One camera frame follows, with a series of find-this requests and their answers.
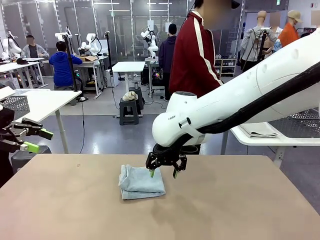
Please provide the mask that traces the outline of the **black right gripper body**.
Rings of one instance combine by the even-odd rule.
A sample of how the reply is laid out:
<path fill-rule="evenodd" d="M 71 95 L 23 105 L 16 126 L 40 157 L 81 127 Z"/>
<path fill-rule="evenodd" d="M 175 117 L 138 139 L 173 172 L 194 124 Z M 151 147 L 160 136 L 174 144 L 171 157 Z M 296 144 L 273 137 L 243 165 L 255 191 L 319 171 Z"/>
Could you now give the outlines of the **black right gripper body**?
<path fill-rule="evenodd" d="M 181 155 L 181 149 L 175 146 L 154 146 L 152 152 L 157 157 L 161 166 L 172 166 L 173 162 Z"/>

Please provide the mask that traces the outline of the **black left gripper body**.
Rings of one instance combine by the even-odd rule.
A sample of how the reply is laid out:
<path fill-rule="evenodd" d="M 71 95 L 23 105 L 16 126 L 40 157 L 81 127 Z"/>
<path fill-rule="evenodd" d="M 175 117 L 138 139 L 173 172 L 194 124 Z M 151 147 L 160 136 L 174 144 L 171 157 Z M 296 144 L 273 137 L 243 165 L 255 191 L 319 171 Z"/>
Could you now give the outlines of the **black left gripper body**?
<path fill-rule="evenodd" d="M 15 139 L 12 132 L 15 112 L 11 109 L 3 107 L 0 110 L 0 139 L 13 141 Z"/>

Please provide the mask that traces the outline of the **light blue towel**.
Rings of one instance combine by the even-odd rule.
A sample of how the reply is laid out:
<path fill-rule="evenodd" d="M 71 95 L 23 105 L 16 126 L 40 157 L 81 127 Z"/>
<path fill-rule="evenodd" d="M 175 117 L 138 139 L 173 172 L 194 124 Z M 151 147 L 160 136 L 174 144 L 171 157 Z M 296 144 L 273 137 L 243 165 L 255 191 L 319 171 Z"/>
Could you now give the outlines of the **light blue towel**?
<path fill-rule="evenodd" d="M 146 167 L 121 166 L 118 186 L 123 200 L 161 197 L 166 194 L 161 171 Z"/>

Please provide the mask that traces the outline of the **white towel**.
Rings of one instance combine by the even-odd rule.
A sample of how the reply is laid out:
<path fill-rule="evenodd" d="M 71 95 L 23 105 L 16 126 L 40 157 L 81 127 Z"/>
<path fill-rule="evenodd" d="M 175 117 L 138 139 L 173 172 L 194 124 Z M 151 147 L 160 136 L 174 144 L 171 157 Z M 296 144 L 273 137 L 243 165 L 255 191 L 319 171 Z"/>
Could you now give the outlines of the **white towel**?
<path fill-rule="evenodd" d="M 278 134 L 266 123 L 244 123 L 239 126 L 249 138 L 276 138 Z"/>

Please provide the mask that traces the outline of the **grey plastic basket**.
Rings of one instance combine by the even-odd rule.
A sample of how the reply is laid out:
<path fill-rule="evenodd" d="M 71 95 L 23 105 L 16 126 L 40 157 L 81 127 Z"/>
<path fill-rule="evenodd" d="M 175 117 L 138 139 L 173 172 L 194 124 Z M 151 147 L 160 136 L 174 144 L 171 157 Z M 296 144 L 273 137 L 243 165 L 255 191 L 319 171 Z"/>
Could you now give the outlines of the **grey plastic basket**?
<path fill-rule="evenodd" d="M 17 120 L 30 112 L 28 98 L 25 95 L 12 95 L 1 101 L 1 104 L 14 112 L 14 120 Z"/>
<path fill-rule="evenodd" d="M 320 113 L 318 108 L 297 112 L 288 117 L 269 122 L 288 138 L 320 138 Z"/>

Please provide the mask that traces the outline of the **white work table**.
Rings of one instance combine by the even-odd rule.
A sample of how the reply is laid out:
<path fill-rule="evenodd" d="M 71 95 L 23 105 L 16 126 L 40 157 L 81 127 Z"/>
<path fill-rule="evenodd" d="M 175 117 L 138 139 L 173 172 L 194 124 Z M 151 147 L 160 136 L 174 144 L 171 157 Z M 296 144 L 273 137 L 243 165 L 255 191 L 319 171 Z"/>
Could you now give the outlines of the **white work table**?
<path fill-rule="evenodd" d="M 68 143 L 61 118 L 60 108 L 65 106 L 71 100 L 77 98 L 80 94 L 80 91 L 75 92 L 71 90 L 49 90 L 43 88 L 16 89 L 13 96 L 27 96 L 30 109 L 28 114 L 20 117 L 16 121 L 21 122 L 22 118 L 28 118 L 33 121 L 41 122 L 54 113 L 57 119 L 64 153 L 68 154 Z"/>

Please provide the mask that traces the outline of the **dark grey plastic stool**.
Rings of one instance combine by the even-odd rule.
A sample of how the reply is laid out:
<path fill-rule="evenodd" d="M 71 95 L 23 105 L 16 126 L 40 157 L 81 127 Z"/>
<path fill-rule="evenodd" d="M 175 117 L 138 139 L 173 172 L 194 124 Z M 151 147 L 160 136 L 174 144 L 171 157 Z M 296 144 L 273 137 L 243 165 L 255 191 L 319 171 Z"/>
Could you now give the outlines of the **dark grey plastic stool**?
<path fill-rule="evenodd" d="M 144 104 L 145 104 L 145 100 L 143 98 L 143 93 L 142 93 L 142 89 L 140 86 L 138 86 L 137 88 L 135 87 L 129 87 L 129 91 L 133 91 L 137 94 L 138 96 L 138 104 L 141 110 L 144 109 Z"/>

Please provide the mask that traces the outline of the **person in blue jacket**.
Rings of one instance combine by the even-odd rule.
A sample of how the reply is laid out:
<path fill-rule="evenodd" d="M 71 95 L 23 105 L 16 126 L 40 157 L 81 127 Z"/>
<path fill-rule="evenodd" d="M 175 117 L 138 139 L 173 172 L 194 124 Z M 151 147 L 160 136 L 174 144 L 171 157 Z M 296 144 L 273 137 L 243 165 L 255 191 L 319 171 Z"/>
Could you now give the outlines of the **person in blue jacket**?
<path fill-rule="evenodd" d="M 67 47 L 63 41 L 56 43 L 57 52 L 49 58 L 49 64 L 53 66 L 54 89 L 74 90 L 71 67 L 68 59 Z"/>

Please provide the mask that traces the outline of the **person in grey jacket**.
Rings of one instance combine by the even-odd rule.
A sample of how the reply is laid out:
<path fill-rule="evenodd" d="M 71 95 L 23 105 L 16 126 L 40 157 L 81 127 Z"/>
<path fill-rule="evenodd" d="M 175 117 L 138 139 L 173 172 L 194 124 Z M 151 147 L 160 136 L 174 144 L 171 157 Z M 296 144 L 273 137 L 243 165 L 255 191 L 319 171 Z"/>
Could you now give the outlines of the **person in grey jacket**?
<path fill-rule="evenodd" d="M 21 52 L 22 58 L 48 58 L 48 52 L 39 44 L 36 44 L 32 35 L 26 36 L 26 45 Z"/>

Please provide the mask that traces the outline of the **white robot desk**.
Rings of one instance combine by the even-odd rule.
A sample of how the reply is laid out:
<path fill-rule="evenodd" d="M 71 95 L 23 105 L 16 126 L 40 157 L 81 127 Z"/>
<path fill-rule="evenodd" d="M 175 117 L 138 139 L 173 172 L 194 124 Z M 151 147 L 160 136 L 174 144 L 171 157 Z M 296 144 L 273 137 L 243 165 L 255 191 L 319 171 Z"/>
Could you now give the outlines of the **white robot desk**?
<path fill-rule="evenodd" d="M 94 62 L 82 62 L 80 65 L 74 65 L 78 77 L 82 80 L 85 93 L 94 93 L 94 99 L 100 97 L 107 88 L 107 79 L 105 76 L 106 61 L 108 56 L 99 56 Z"/>

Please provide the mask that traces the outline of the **person in red track jacket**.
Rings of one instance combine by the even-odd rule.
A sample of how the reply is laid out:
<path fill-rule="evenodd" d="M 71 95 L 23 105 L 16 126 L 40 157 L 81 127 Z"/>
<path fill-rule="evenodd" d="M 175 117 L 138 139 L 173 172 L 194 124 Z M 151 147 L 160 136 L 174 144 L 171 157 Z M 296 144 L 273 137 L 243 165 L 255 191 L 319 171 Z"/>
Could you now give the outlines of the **person in red track jacket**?
<path fill-rule="evenodd" d="M 175 41 L 169 92 L 188 92 L 198 98 L 223 85 L 215 70 L 212 27 L 225 22 L 236 0 L 194 0 Z"/>

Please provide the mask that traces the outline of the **person in purple hoodie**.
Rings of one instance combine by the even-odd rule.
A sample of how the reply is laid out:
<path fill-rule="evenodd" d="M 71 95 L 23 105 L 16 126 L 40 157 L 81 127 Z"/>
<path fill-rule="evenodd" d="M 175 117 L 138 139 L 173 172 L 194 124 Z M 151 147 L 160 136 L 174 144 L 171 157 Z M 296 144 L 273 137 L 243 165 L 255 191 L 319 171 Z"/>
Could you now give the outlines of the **person in purple hoodie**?
<path fill-rule="evenodd" d="M 174 48 L 176 42 L 177 26 L 171 23 L 168 27 L 168 37 L 161 43 L 158 54 L 159 67 L 162 70 L 162 82 L 164 84 L 164 99 L 170 100 L 171 94 L 169 91 L 170 75 L 173 62 Z"/>

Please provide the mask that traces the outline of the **black stand pole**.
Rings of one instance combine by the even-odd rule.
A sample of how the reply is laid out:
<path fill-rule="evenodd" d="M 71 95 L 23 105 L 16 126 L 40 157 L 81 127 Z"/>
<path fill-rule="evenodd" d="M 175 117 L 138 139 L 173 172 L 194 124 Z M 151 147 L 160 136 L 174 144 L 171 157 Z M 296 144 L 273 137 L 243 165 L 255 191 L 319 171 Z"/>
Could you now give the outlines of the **black stand pole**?
<path fill-rule="evenodd" d="M 108 60 L 109 60 L 109 72 L 111 75 L 113 75 L 113 65 L 112 65 L 112 59 L 111 59 L 111 49 L 110 49 L 110 31 L 106 31 L 104 34 L 104 37 L 107 41 L 107 53 L 108 53 Z"/>

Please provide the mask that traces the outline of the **low storage shelf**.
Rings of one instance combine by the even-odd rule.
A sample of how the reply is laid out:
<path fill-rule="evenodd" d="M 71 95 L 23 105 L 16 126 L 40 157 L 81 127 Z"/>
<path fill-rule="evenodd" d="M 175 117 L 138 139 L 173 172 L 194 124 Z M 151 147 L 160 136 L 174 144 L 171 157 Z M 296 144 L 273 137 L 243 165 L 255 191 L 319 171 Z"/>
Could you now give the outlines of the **low storage shelf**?
<path fill-rule="evenodd" d="M 220 77 L 234 77 L 237 66 L 236 58 L 219 58 L 215 60 L 215 70 Z"/>

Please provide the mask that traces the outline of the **mannequin in orange with cap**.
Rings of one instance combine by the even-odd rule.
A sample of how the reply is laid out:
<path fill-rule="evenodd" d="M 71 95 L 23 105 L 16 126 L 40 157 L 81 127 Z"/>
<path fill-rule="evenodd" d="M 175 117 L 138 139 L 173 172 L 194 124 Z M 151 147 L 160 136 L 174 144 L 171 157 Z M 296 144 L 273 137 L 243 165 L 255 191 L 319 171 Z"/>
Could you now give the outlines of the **mannequin in orange with cap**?
<path fill-rule="evenodd" d="M 286 24 L 278 37 L 282 47 L 285 47 L 300 38 L 295 26 L 302 22 L 301 13 L 299 11 L 290 10 L 287 13 Z"/>

